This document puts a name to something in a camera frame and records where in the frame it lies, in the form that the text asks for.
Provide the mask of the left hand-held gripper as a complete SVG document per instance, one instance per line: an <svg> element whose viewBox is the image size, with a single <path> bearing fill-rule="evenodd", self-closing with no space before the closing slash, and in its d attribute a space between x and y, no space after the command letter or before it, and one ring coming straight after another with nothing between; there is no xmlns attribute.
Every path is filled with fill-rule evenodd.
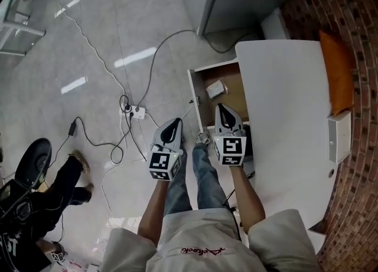
<svg viewBox="0 0 378 272"><path fill-rule="evenodd" d="M154 179L173 181L184 156L182 136L181 119L171 119L155 131L147 160L147 170Z"/></svg>

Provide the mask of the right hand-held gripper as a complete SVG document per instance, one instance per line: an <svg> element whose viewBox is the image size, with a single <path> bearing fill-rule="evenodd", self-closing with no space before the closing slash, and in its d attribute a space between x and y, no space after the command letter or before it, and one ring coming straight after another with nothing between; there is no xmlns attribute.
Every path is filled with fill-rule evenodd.
<svg viewBox="0 0 378 272"><path fill-rule="evenodd" d="M224 166L242 166L246 151L246 134L239 114L225 104L215 109L215 131L225 133L213 137L217 161Z"/></svg>

